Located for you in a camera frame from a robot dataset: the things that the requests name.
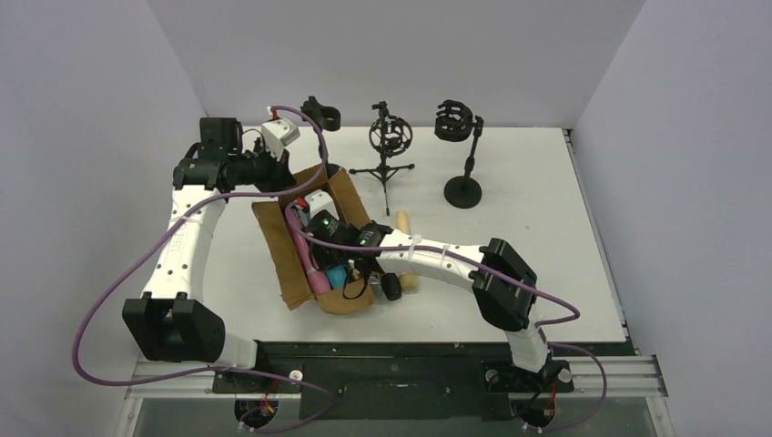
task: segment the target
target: white wall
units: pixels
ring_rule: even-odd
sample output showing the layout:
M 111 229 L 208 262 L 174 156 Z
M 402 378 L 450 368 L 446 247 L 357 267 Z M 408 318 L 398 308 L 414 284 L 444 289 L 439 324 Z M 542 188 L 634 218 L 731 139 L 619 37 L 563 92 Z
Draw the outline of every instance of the white wall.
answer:
M 430 126 L 446 98 L 491 126 L 572 127 L 644 0 L 148 0 L 212 115 L 316 95 Z
M 109 435 L 125 389 L 80 380 L 87 307 L 166 226 L 171 170 L 201 107 L 141 0 L 0 5 L 0 434 Z M 97 314 L 93 373 L 131 374 L 120 316 Z
M 574 131 L 679 436 L 770 435 L 772 3 L 648 0 Z

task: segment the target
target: white tabletop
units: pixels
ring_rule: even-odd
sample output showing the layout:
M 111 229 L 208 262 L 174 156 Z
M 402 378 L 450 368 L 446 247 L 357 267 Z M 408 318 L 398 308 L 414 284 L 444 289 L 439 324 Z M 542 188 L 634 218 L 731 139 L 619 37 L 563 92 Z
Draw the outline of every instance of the white tabletop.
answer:
M 290 148 L 293 172 L 318 162 L 313 132 L 301 128 Z M 245 136 L 251 147 L 256 134 Z M 378 165 L 368 128 L 326 133 L 330 161 L 346 168 Z M 472 139 L 440 141 L 430 127 L 416 127 L 411 148 L 389 160 L 415 163 L 388 183 L 391 218 L 385 216 L 381 184 L 367 174 L 351 176 L 371 219 L 395 225 L 407 211 L 411 232 L 453 244 L 509 241 L 538 276 L 537 288 L 569 301 L 582 317 L 545 327 L 551 341 L 624 341 L 620 315 L 584 207 L 574 166 L 558 128 L 487 127 L 477 148 L 472 176 L 482 201 L 472 209 L 450 206 L 445 182 L 463 174 Z M 323 313 L 315 301 L 289 311 L 279 295 L 273 262 L 248 199 L 232 199 L 212 240 L 204 276 L 204 301 L 246 338 L 274 341 L 505 341 L 480 316 L 472 294 L 422 279 L 415 294 L 389 302 L 382 296 L 349 316 Z M 537 301 L 548 319 L 568 314 Z

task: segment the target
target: teal object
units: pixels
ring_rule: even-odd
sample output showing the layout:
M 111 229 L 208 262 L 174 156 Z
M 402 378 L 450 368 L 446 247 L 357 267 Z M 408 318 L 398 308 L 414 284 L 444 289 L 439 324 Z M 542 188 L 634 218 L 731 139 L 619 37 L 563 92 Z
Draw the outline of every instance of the teal object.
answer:
M 346 285 L 346 279 L 349 277 L 346 273 L 346 269 L 343 266 L 338 266 L 335 269 L 330 269 L 324 272 L 327 275 L 327 280 L 334 289 L 339 289 Z

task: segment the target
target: wooden rolling pin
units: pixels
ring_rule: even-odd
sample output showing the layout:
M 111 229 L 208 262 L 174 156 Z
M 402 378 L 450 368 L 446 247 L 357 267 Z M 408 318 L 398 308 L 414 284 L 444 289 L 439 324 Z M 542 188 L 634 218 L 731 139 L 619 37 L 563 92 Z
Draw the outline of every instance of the wooden rolling pin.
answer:
M 407 212 L 397 211 L 397 229 L 411 235 Z M 402 273 L 400 275 L 400 285 L 402 285 L 402 291 L 415 292 L 418 286 L 421 285 L 421 277 L 413 273 Z

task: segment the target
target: cardboard box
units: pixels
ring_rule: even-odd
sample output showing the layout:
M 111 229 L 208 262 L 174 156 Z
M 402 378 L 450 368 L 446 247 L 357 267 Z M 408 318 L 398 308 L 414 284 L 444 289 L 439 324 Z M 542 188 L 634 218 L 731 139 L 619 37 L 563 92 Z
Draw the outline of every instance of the cardboard box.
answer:
M 298 185 L 311 179 L 317 167 L 306 168 L 295 174 Z M 344 299 L 342 288 L 315 295 L 306 279 L 306 270 L 303 268 L 295 243 L 287 229 L 287 222 L 284 219 L 284 208 L 289 203 L 296 198 L 305 197 L 317 189 L 323 189 L 330 193 L 342 220 L 357 228 L 370 223 L 370 217 L 362 206 L 360 196 L 345 170 L 339 171 L 329 179 L 327 172 L 322 172 L 322 175 L 305 190 L 292 196 L 281 197 L 278 202 L 253 203 L 252 210 L 258 218 L 260 229 L 268 242 L 270 256 L 273 258 L 276 275 L 279 277 L 281 298 L 287 304 L 287 308 L 295 310 L 303 302 L 316 299 L 324 312 L 339 315 L 351 314 L 363 310 L 373 303 L 375 297 L 370 286 L 367 287 L 364 294 L 355 300 Z M 363 279 L 349 283 L 346 286 L 347 295 L 356 295 L 363 285 Z

